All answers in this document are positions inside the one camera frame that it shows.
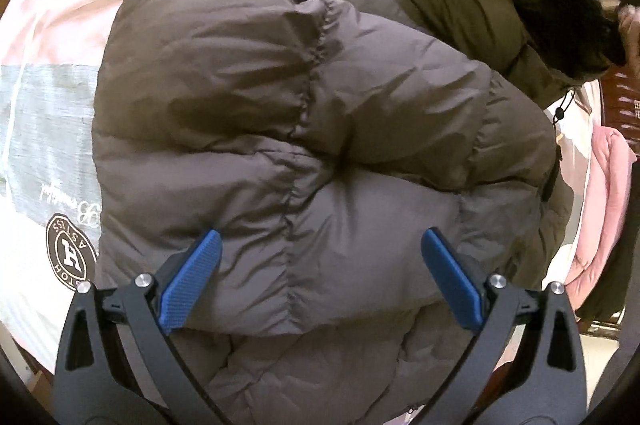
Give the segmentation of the pink and grey bedsheet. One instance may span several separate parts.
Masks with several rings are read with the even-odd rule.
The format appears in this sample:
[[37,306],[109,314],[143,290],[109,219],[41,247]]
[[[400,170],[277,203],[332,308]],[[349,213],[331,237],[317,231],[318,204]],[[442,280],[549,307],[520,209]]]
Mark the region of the pink and grey bedsheet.
[[121,4],[12,0],[1,21],[1,318],[45,367],[70,277],[98,284],[94,96]]

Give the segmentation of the brown puffer jacket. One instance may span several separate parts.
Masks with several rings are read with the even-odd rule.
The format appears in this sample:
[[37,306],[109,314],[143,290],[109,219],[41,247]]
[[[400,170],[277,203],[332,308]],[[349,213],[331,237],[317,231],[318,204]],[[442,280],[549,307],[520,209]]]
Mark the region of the brown puffer jacket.
[[623,58],[600,0],[122,0],[96,82],[96,281],[203,231],[171,340],[237,424],[381,424],[469,334],[420,254],[536,289],[573,193],[547,110]]

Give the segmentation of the dark wooden cabinet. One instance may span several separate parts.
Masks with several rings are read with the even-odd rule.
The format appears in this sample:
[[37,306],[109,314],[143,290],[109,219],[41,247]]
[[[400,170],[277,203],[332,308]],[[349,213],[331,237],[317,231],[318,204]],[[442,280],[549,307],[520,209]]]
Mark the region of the dark wooden cabinet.
[[600,80],[602,124],[618,130],[639,155],[639,79],[627,67],[612,66]]

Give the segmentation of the pink puffer garment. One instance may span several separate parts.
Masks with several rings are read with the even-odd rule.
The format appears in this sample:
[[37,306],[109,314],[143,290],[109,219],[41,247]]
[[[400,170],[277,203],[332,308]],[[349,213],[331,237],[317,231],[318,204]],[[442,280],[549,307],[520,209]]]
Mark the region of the pink puffer garment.
[[593,129],[590,171],[576,252],[565,279],[572,307],[586,301],[601,278],[622,233],[637,157],[621,132]]

